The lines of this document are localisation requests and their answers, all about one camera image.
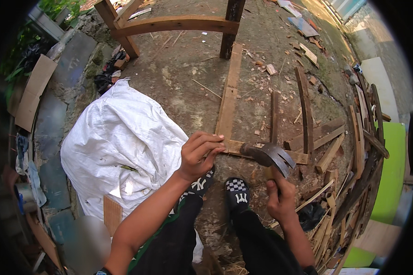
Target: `wooden chair frame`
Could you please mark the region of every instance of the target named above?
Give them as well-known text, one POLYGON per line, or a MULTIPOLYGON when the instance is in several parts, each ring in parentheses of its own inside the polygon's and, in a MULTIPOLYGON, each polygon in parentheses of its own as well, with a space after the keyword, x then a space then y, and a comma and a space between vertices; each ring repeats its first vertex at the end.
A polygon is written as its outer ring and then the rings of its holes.
POLYGON ((109 27, 113 38, 119 41, 131 58, 139 57, 139 49, 133 42, 132 35, 159 32, 165 30, 204 30, 223 33, 220 58, 230 59, 232 44, 239 30, 245 0, 228 0, 225 18, 205 15, 161 16, 151 19, 131 20, 143 0, 131 0, 119 14, 109 0, 100 0, 95 4, 99 15, 109 27))

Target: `right hand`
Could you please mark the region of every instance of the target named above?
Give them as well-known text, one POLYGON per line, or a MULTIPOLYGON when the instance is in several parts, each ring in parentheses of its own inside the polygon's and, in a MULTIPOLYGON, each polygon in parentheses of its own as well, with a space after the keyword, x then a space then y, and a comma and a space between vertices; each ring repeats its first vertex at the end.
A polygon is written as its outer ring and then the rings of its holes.
POLYGON ((196 131, 187 142, 182 145, 182 162, 178 169, 184 180, 192 183, 202 177, 212 167, 216 156, 225 151, 223 135, 213 135, 202 131, 196 131))
POLYGON ((271 166, 271 173, 275 181, 270 179, 266 182, 268 213, 282 225, 298 217, 295 212, 295 185, 288 182, 274 166, 271 166))

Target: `black pants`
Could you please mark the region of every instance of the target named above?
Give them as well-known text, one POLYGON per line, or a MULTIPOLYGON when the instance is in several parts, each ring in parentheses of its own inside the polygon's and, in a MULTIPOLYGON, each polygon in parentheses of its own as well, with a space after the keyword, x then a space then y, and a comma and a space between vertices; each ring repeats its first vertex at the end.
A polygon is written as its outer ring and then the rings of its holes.
MULTIPOLYGON (((129 266, 130 275, 195 275, 194 221, 204 201, 188 195, 160 229, 140 248, 129 266)), ((245 268, 251 275, 304 274, 285 240, 265 228, 252 211, 231 214, 245 268)))

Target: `green panel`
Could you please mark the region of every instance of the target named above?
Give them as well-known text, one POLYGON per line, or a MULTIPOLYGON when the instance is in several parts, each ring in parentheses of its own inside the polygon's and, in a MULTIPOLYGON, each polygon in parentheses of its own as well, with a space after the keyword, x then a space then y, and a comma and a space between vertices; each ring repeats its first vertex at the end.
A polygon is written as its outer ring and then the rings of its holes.
POLYGON ((369 267, 375 259, 375 256, 375 253, 352 247, 343 267, 369 267))
MULTIPOLYGON (((406 133, 405 126, 401 123, 384 122, 383 128, 385 147, 390 157, 384 159, 378 195, 370 218, 391 224, 398 208, 404 182, 406 133)), ((343 267, 369 267, 375 256, 374 253, 353 247, 343 267)))

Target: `hammer head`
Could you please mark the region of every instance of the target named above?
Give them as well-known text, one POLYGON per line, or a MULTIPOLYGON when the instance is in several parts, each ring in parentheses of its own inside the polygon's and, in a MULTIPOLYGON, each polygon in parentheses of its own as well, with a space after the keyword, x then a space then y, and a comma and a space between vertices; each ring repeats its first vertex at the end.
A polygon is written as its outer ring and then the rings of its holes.
POLYGON ((261 148, 255 147, 251 143, 244 143, 242 147, 240 147, 240 152, 243 155, 253 157, 260 165, 266 167, 274 165, 285 178, 289 175, 289 168, 286 163, 292 168, 295 168, 296 165, 288 153, 274 143, 266 143, 261 148))

